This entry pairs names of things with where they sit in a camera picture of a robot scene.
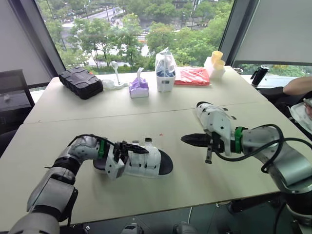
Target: purple tissue box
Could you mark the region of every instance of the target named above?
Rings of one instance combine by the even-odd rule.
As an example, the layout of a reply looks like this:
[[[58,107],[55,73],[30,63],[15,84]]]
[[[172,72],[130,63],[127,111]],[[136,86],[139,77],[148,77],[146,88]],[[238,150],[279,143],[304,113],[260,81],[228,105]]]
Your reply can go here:
[[[129,84],[129,93],[131,98],[148,97],[148,84],[146,80],[135,78],[135,80]]]

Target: black chair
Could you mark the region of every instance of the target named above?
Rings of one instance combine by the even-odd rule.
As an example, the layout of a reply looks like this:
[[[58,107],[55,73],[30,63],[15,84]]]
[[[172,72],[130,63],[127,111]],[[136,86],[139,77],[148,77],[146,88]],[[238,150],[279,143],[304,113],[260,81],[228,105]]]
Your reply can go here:
[[[285,103],[288,106],[296,105],[303,102],[303,99],[312,98],[312,92],[301,95],[289,96],[283,93],[283,87],[275,87],[271,89],[259,89],[258,90],[263,96],[265,96],[269,102],[276,105],[277,103]]]
[[[0,72],[0,157],[34,105],[22,70]]]

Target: plastic bag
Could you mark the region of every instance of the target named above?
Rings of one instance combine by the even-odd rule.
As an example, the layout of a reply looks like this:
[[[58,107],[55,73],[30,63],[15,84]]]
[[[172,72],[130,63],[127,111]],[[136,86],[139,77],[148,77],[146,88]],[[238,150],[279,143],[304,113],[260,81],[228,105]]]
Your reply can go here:
[[[148,97],[148,84],[145,79],[141,78],[143,67],[140,67],[136,73],[136,78],[129,84],[129,93],[131,98]]]
[[[176,75],[176,61],[168,47],[156,54],[155,71],[159,77],[174,77]]]
[[[156,54],[155,72],[158,91],[171,91],[176,79],[176,61],[168,48]]]
[[[178,67],[179,76],[175,84],[182,85],[209,85],[209,76],[203,67]]]

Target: red object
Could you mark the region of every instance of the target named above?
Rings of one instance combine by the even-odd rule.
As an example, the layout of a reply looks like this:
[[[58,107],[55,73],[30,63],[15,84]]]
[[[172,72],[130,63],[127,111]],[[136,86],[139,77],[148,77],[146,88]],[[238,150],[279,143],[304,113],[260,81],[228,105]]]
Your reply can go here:
[[[208,85],[209,76],[203,67],[179,67],[181,77],[175,79],[175,84],[182,85]]]

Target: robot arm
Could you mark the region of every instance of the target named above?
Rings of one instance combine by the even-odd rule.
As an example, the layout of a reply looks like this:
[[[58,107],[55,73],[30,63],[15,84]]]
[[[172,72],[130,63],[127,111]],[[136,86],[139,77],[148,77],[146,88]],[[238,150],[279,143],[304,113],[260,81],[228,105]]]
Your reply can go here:
[[[110,166],[109,178],[114,180],[124,171],[128,152],[149,152],[127,142],[112,143],[95,135],[77,136],[46,172],[27,202],[28,214],[11,229],[10,234],[58,234],[59,222],[70,218],[78,196],[74,187],[81,164],[88,159],[106,159]]]
[[[207,147],[205,162],[210,164],[212,152],[227,161],[241,161],[254,156],[264,164],[261,171],[272,177],[291,213],[298,221],[311,225],[312,166],[302,154],[285,142],[293,138],[284,138],[280,128],[273,124],[253,129],[237,127],[232,131],[231,117],[223,109],[206,102],[197,104],[196,115],[206,134],[186,135],[182,141]],[[233,157],[232,153],[241,152],[244,156]]]

